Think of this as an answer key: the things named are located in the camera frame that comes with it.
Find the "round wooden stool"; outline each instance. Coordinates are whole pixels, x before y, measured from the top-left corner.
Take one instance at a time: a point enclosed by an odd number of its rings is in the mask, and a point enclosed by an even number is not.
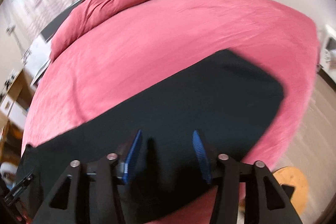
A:
[[[305,175],[300,169],[293,166],[276,170],[273,175],[280,185],[287,184],[295,187],[291,203],[298,215],[302,214],[308,200],[308,181]]]

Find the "floor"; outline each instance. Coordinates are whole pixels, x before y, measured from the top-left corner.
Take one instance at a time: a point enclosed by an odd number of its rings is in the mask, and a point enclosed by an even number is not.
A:
[[[300,217],[303,224],[313,224],[336,192],[336,93],[320,75],[301,126],[275,170],[289,165],[307,177],[308,204]],[[242,214],[237,223],[244,223]]]

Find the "pink bed sheet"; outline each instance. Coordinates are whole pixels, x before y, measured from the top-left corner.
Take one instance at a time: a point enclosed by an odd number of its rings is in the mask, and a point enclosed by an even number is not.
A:
[[[85,0],[72,10],[52,39],[51,61],[76,39],[113,15],[148,0]]]
[[[79,37],[49,66],[33,98],[22,147],[46,142],[230,48],[283,85],[276,118],[244,159],[262,160],[272,169],[307,107],[318,46],[312,20],[271,0],[144,2]],[[153,223],[209,223],[215,191]]]

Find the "screw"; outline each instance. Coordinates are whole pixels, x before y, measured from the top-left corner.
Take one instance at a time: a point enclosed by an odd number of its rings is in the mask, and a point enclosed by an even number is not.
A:
[[[256,161],[255,165],[256,165],[256,167],[259,167],[259,168],[265,167],[265,164],[261,160]]]
[[[117,155],[116,153],[111,153],[111,154],[108,154],[108,155],[106,156],[106,158],[107,158],[108,160],[115,160],[116,158],[118,158],[118,155]]]
[[[229,159],[229,156],[226,155],[226,154],[219,154],[219,155],[218,155],[218,159],[219,159],[219,160],[228,160],[228,159]]]
[[[79,160],[73,160],[71,163],[70,163],[70,166],[71,167],[77,167],[81,164],[81,162]]]

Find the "black cloth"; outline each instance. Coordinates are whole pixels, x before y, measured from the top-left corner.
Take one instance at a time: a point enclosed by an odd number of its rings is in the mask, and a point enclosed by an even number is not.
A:
[[[241,160],[282,100],[282,86],[269,74],[229,50],[216,52],[95,119],[28,148],[17,177],[33,170],[37,179],[23,199],[34,215],[70,161],[96,161],[141,129],[136,175],[119,191],[126,223],[157,219],[209,189],[193,151],[195,129],[220,153]]]

